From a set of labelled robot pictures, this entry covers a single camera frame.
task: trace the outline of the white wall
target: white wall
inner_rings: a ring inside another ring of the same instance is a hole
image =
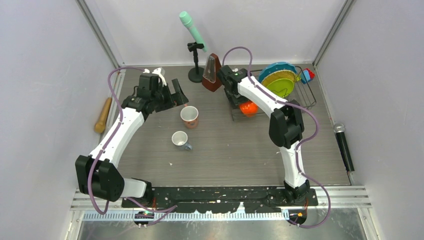
[[[209,51],[221,58],[230,48],[252,50],[257,64],[312,62],[344,0],[86,0],[116,57],[126,65],[193,64],[181,24],[187,11]],[[229,63],[246,63],[234,52]]]
[[[75,1],[0,9],[0,239],[58,240],[113,67]]]
[[[318,65],[388,240],[424,237],[424,2],[357,1]]]

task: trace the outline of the mug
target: mug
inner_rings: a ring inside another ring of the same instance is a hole
[[[180,117],[188,129],[194,129],[199,124],[199,111],[194,106],[186,106],[180,112]]]
[[[183,131],[176,131],[171,137],[172,143],[182,150],[192,150],[193,147],[189,144],[189,137]]]

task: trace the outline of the wire dish rack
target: wire dish rack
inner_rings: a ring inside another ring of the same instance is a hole
[[[297,70],[300,71],[296,77],[301,77],[302,75],[302,77],[306,79],[304,74],[304,69],[301,68],[300,66],[295,66],[295,67]],[[257,74],[259,74],[261,70],[262,69],[251,70],[250,72],[252,73],[253,76],[257,78],[258,77]],[[227,97],[228,97],[230,115],[233,121],[236,121],[238,119],[255,118],[256,116],[265,115],[264,111],[262,111],[259,108],[257,113],[246,116],[245,114],[242,113],[239,106],[236,106],[230,100],[229,96]],[[300,106],[304,107],[307,110],[310,110],[312,107],[314,107],[317,104],[317,99],[315,98],[314,92],[312,91],[311,86],[309,85],[309,82],[304,84],[300,80],[294,83],[293,91],[288,96],[286,96],[285,99],[288,101],[295,100],[299,103]]]

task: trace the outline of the green plate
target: green plate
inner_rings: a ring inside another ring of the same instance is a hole
[[[285,98],[293,91],[295,88],[295,83],[290,79],[280,78],[271,82],[265,87],[275,95],[281,98]]]

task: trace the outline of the mint green microphone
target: mint green microphone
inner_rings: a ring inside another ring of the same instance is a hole
[[[203,41],[202,36],[200,35],[199,31],[196,29],[192,17],[186,12],[182,11],[179,14],[179,19],[181,20],[182,24],[187,28],[187,30],[190,32],[191,36],[193,36],[194,40],[197,44],[203,44],[203,52],[207,52],[208,48],[206,47],[205,41]]]

